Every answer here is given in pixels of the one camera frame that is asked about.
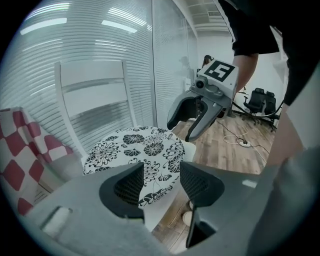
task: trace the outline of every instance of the wooden floor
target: wooden floor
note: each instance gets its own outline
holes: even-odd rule
[[[236,135],[241,135],[248,131],[246,135],[240,138],[244,138],[253,146],[262,145],[269,152],[275,133],[271,132],[267,124],[254,125],[252,120],[242,120],[239,115],[233,114],[233,116],[216,120],[202,136],[192,142],[196,145],[194,162],[229,171],[260,174],[266,164],[262,157],[267,160],[268,153],[262,147],[256,147],[261,157],[252,147],[245,148],[238,144],[224,142],[224,136],[232,133],[222,125]],[[181,122],[173,132],[184,140],[191,125],[191,121]],[[235,136],[226,137],[225,140],[230,143],[236,143]],[[183,223],[181,216],[183,213],[190,211],[187,204],[188,200],[187,194],[181,189],[165,216],[152,231],[152,234],[173,254],[186,250],[185,245],[189,227]]]

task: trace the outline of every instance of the red and white checkered cushion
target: red and white checkered cushion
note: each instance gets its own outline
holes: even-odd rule
[[[21,107],[0,110],[0,152],[1,186],[21,215],[34,204],[46,164],[73,154]]]

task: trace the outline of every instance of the black and white floral tablecloth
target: black and white floral tablecloth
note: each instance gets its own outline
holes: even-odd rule
[[[180,162],[184,155],[181,140],[168,130],[150,126],[120,129],[91,149],[84,163],[83,174],[143,162],[144,186],[139,206],[144,207],[172,190],[180,176]]]

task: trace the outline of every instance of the white wall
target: white wall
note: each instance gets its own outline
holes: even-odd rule
[[[205,31],[198,32],[198,65],[201,68],[204,56],[210,55],[214,59],[232,63],[234,52],[232,50],[232,37],[228,32],[222,31]],[[274,63],[280,60],[278,52],[271,54],[262,54],[259,56],[255,72],[246,85],[246,93],[250,98],[251,92],[255,88],[262,88],[264,91],[274,93],[276,98],[276,108],[284,98],[283,77],[276,71]],[[237,93],[235,103],[245,108],[244,94]]]

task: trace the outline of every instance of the ceiling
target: ceiling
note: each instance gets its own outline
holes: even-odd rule
[[[227,31],[228,27],[221,17],[213,0],[184,0],[188,6],[195,29],[198,31]]]

